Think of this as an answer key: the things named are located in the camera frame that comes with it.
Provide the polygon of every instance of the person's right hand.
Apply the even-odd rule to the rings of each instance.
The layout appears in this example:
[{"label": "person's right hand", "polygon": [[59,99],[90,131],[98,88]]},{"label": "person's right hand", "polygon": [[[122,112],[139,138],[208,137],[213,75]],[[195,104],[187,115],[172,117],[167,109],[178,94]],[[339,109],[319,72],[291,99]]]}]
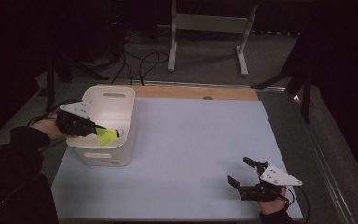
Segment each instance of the person's right hand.
[{"label": "person's right hand", "polygon": [[[280,194],[284,197],[286,195],[286,188],[281,187]],[[271,202],[258,202],[258,205],[260,206],[261,213],[268,215],[281,211],[286,206],[286,200],[281,197],[277,197],[274,201]]]}]

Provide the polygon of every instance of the black sleeve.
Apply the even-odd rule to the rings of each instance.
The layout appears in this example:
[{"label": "black sleeve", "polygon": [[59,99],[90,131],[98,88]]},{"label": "black sleeve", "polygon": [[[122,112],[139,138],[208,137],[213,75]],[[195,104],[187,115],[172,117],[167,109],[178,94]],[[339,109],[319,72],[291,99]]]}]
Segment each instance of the black sleeve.
[{"label": "black sleeve", "polygon": [[282,209],[281,211],[271,213],[268,215],[263,215],[260,213],[260,220],[263,224],[292,224],[297,223],[294,222],[289,215],[287,215],[286,209]]},{"label": "black sleeve", "polygon": [[11,131],[10,143],[0,146],[0,202],[21,188],[0,206],[0,223],[58,223],[38,151],[49,143],[48,136],[37,129],[19,127]]}]

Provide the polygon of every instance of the table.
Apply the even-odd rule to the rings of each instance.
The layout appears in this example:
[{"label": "table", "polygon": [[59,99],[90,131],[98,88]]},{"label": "table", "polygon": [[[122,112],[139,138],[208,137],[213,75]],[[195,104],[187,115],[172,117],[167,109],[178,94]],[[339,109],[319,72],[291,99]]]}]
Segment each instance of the table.
[{"label": "table", "polygon": [[168,71],[173,72],[175,70],[177,29],[230,32],[243,34],[241,44],[237,46],[237,58],[240,64],[241,75],[247,77],[249,72],[246,66],[245,57],[243,56],[243,51],[251,32],[256,11],[257,4],[254,4],[248,18],[180,14],[176,13],[176,0],[172,0],[172,34]]},{"label": "table", "polygon": [[[131,163],[113,168],[87,166],[67,149],[52,186],[59,218],[258,218],[257,204],[242,202],[227,182],[227,175],[244,185],[258,182],[255,169],[242,162],[243,156],[270,161],[284,170],[255,92],[244,88],[132,87],[137,94],[134,116],[138,117],[138,130]],[[205,97],[219,100],[201,100]],[[213,120],[223,114],[235,119]],[[181,125],[190,131],[182,130]],[[142,127],[154,131],[145,132]],[[289,208],[289,214],[302,218],[297,203]]]}]

